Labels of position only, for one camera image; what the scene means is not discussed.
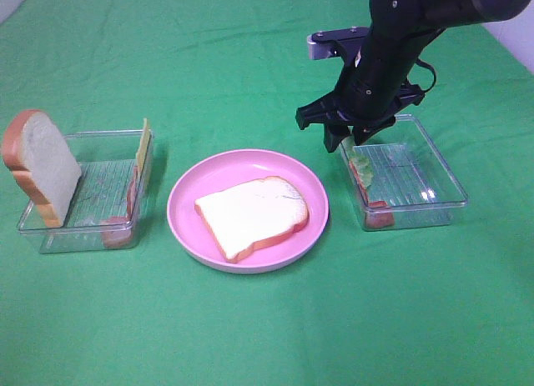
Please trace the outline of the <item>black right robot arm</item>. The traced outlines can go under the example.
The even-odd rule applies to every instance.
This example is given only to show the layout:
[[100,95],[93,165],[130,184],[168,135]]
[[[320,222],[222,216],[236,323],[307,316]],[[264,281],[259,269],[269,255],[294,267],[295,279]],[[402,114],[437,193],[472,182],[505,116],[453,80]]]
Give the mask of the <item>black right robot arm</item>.
[[299,128],[323,124],[330,153],[347,137],[361,145],[425,97],[408,74],[415,65],[426,65],[419,56],[429,43],[447,28],[511,19],[530,1],[370,0],[369,27],[308,36],[310,58],[340,57],[344,64],[331,92],[297,109]]

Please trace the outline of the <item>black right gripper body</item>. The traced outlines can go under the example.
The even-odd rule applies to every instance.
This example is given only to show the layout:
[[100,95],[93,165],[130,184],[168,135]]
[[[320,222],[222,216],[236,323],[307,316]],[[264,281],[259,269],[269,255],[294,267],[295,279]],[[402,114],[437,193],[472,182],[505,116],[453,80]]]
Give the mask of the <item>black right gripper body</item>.
[[311,124],[375,127],[385,123],[407,106],[419,105],[426,92],[417,84],[404,81],[387,102],[368,88],[363,93],[343,95],[334,90],[314,102],[297,108],[295,119],[301,130]]

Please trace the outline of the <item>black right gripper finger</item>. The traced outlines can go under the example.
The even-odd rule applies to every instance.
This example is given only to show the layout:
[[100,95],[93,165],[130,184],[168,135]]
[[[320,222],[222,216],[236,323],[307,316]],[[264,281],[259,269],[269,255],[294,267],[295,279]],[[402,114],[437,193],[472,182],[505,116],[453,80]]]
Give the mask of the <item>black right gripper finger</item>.
[[387,118],[384,121],[379,121],[375,123],[354,125],[352,128],[352,136],[354,139],[354,143],[357,146],[362,145],[375,134],[394,125],[395,118]]
[[350,128],[345,125],[325,124],[323,143],[328,153],[333,153],[341,142],[351,135]]

